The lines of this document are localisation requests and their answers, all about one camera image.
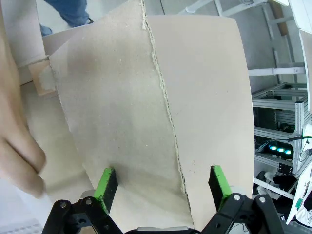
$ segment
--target led light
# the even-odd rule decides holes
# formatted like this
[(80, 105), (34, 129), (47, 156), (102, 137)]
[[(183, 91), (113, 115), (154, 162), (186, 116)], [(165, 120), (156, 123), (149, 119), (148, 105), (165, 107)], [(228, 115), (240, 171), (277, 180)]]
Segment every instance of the led light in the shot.
[(276, 146), (270, 146), (270, 150), (277, 150)]

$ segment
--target floor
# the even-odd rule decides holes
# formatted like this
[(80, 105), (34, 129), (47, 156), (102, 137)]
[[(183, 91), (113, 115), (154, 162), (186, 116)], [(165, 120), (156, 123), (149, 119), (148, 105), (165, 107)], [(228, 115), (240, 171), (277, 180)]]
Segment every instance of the floor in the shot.
[[(126, 0), (87, 0), (87, 12), (94, 21), (100, 19), (110, 10), (122, 4)], [(186, 6), (196, 2), (196, 0), (145, 0), (148, 15), (176, 14)], [(235, 5), (240, 4), (240, 0), (221, 0), (223, 10), (227, 10)], [(64, 31), (70, 27), (59, 16), (59, 14), (43, 0), (37, 0), (39, 20), (42, 25), (50, 27), (54, 33)], [(284, 15), (291, 15), (289, 7), (283, 8)], [(196, 14), (217, 16), (215, 4), (209, 3), (200, 8)], [(265, 22), (262, 7), (255, 7), (240, 12), (232, 16), (239, 27), (242, 42), (245, 50), (247, 66), (249, 69), (275, 67), (272, 47), (268, 28)], [(294, 21), (287, 23), (290, 32), (292, 45), (294, 48), (294, 56), (296, 62), (302, 62), (302, 50), (298, 30)], [(277, 27), (273, 28), (273, 32), (278, 41), (278, 55), (280, 62), (289, 62), (289, 55), (285, 38), (281, 37)], [(293, 77), (282, 77), (283, 80), (292, 80)], [(277, 84), (276, 77), (250, 77), (251, 91), (255, 92)], [(264, 165), (256, 164), (255, 174), (265, 168)], [(237, 225), (231, 231), (232, 234), (247, 233), (246, 228)]]

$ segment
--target finger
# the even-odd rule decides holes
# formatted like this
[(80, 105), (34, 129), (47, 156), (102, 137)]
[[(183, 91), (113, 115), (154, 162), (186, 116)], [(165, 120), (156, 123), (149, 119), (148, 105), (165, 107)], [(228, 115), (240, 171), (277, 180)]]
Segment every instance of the finger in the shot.
[(44, 191), (43, 180), (34, 168), (4, 140), (0, 140), (0, 177), (35, 197)]
[(20, 127), (15, 133), (7, 137), (8, 143), (14, 150), (28, 162), (37, 173), (45, 165), (44, 151), (38, 146), (34, 138), (30, 135), (26, 126)]

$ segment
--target corrugated edge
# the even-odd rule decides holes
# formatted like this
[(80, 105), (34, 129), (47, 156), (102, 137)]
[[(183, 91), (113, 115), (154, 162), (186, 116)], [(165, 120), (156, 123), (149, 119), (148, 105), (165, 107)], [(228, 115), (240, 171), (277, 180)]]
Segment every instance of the corrugated edge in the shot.
[(149, 35), (150, 35), (150, 39), (151, 39), (151, 45), (152, 45), (152, 58), (153, 58), (153, 63), (154, 63), (154, 66), (159, 74), (159, 79), (160, 79), (160, 87), (163, 91), (163, 94), (164, 94), (164, 98), (165, 98), (165, 103), (166, 103), (166, 108), (167, 108), (167, 114), (168, 114), (168, 118), (169, 118), (169, 121), (171, 123), (171, 126), (172, 126), (172, 130), (173, 130), (173, 133), (174, 133), (174, 136), (175, 136), (175, 151), (176, 151), (176, 158), (177, 158), (177, 163), (178, 163), (178, 169), (179, 169), (179, 172), (180, 172), (180, 176), (181, 176), (181, 180), (182, 180), (182, 183), (181, 183), (181, 190), (182, 192), (185, 194), (186, 196), (186, 199), (187, 199), (187, 203), (188, 203), (188, 206), (189, 206), (189, 210), (190, 212), (192, 213), (192, 210), (191, 210), (191, 205), (190, 205), (190, 201), (189, 201), (189, 196), (186, 192), (186, 185), (185, 185), (185, 177), (183, 175), (183, 172), (182, 172), (182, 168), (181, 168), (181, 161), (180, 161), (180, 156), (179, 156), (179, 147), (178, 147), (178, 143), (177, 143), (177, 137), (176, 137), (176, 129), (175, 129), (175, 125), (173, 123), (173, 120), (172, 120), (172, 116), (171, 116), (171, 112), (170, 112), (170, 105), (169, 105), (169, 101), (168, 101), (168, 94), (167, 94), (167, 90), (166, 90), (166, 86), (165, 86), (165, 81), (163, 79), (163, 76), (162, 76), (162, 73), (161, 73), (161, 70), (160, 70), (160, 67), (159, 67), (159, 63), (158, 63), (158, 59), (157, 59), (157, 55), (156, 55), (156, 47), (155, 47), (155, 40), (154, 40), (154, 37), (153, 37), (153, 34), (152, 34), (152, 30), (147, 22), (147, 16), (146, 16), (146, 10), (145, 10), (145, 4), (144, 4), (144, 0), (141, 0), (141, 6), (142, 6), (142, 15), (143, 15), (143, 22), (142, 22), (142, 29), (143, 30), (147, 30)]

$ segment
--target green object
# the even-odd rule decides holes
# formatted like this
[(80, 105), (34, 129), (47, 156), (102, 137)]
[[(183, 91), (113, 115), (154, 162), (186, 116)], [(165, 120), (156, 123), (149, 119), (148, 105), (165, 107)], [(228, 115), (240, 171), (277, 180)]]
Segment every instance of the green object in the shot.
[(228, 197), (232, 194), (232, 190), (226, 180), (221, 166), (211, 166), (208, 183), (214, 198), (215, 207), (219, 211)]
[(299, 209), (301, 207), (302, 203), (303, 203), (303, 199), (299, 198), (297, 203), (296, 203), (296, 208)]
[(100, 201), (103, 210), (109, 214), (118, 187), (114, 168), (105, 168), (93, 197)]

